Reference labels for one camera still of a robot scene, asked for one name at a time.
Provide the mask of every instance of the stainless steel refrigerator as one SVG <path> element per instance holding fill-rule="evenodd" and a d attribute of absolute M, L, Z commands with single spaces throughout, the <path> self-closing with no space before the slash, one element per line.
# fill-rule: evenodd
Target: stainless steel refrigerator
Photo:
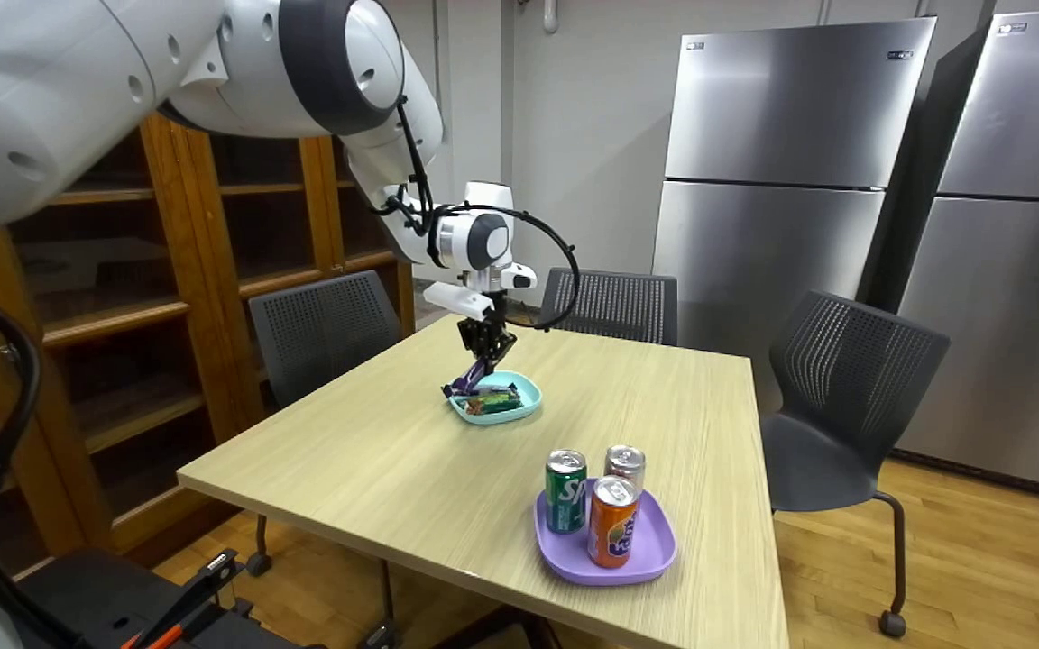
<path fill-rule="evenodd" d="M 936 202 L 901 315 L 952 334 L 901 446 L 1039 483 L 1039 14 L 995 14 L 936 74 Z"/>
<path fill-rule="evenodd" d="M 857 296 L 932 18 L 681 35 L 655 270 L 681 347 L 756 355 L 810 293 Z"/>

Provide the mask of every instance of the red can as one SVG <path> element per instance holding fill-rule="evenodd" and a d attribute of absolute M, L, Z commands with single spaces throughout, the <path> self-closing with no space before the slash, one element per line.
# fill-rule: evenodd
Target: red can
<path fill-rule="evenodd" d="M 600 475 L 588 516 L 588 558 L 617 570 L 633 558 L 640 488 L 623 475 Z"/>

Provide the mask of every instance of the green can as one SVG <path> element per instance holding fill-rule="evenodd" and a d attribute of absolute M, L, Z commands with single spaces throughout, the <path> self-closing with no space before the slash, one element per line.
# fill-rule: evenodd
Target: green can
<path fill-rule="evenodd" d="M 588 458 L 575 449 L 554 449 L 544 463 L 544 496 L 554 534 L 582 529 L 588 504 Z"/>

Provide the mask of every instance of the soda can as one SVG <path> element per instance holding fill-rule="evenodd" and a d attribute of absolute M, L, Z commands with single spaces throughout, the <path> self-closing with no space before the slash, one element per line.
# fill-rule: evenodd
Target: soda can
<path fill-rule="evenodd" d="M 640 488 L 622 475 L 600 475 L 593 488 L 588 558 L 617 570 L 633 558 Z"/>
<path fill-rule="evenodd" d="M 544 463 L 544 496 L 554 534 L 582 529 L 588 504 L 588 458 L 575 449 L 554 449 Z"/>
<path fill-rule="evenodd" d="M 623 475 L 641 492 L 647 455 L 629 443 L 608 446 L 603 475 Z"/>

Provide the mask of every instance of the table top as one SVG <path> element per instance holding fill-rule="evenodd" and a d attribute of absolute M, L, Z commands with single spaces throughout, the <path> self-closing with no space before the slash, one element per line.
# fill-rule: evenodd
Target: table top
<path fill-rule="evenodd" d="M 439 386 L 469 355 L 443 318 L 182 467 L 182 483 L 629 644 L 787 644 L 750 359 L 531 333 L 502 367 L 544 403 L 509 427 L 454 417 Z M 540 566 L 534 500 L 556 446 L 603 467 L 647 449 L 679 558 L 635 589 Z"/>

